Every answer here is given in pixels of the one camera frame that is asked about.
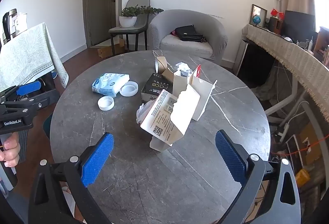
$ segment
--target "round table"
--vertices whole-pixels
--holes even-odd
[[[157,152],[152,135],[136,123],[140,91],[155,72],[155,56],[174,67],[201,64],[201,78],[216,88],[199,121],[191,120],[185,136]],[[129,74],[139,84],[133,97],[119,93],[115,106],[102,112],[102,96],[92,83],[105,72]],[[241,185],[235,182],[215,146],[218,130],[249,154],[268,159],[269,124],[259,101],[237,77],[210,61],[169,51],[131,52],[104,60],[78,76],[59,99],[51,123],[50,142],[55,162],[80,155],[102,137],[113,134],[114,149],[96,182],[88,187],[109,220],[123,223],[209,224],[225,213]]]

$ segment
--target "blue gripper pad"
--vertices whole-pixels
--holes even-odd
[[[221,131],[216,133],[215,143],[233,179],[244,185],[246,181],[246,165],[234,150],[233,145],[225,138]]]
[[[88,187],[89,184],[95,182],[99,172],[101,172],[108,156],[113,150],[113,135],[105,133],[102,139],[102,141],[99,141],[99,143],[95,145],[96,148],[94,149],[94,152],[82,167],[81,181],[85,187]]]
[[[26,94],[37,91],[41,88],[41,83],[39,81],[35,81],[23,86],[20,86],[19,89],[16,90],[16,94],[19,96],[24,96]]]

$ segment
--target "finger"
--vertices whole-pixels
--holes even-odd
[[[20,151],[20,144],[17,145],[16,148],[14,149],[8,149],[3,151],[3,153],[5,154],[5,158],[3,159],[3,161],[10,161],[16,158],[16,156],[19,154]]]
[[[5,149],[13,149],[16,148],[19,143],[19,134],[18,132],[14,132],[5,142],[4,148]]]
[[[5,167],[15,167],[19,163],[19,155],[16,156],[14,160],[5,162]]]

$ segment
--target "hand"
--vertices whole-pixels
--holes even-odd
[[[0,150],[0,161],[5,161],[6,167],[15,167],[19,163],[19,134],[12,135],[4,142],[4,151]]]

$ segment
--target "white bottle cap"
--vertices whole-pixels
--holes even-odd
[[[114,99],[110,96],[104,96],[98,100],[98,107],[102,111],[109,111],[114,107]]]
[[[124,97],[131,97],[138,92],[138,84],[136,82],[129,81],[121,89],[120,94]]]

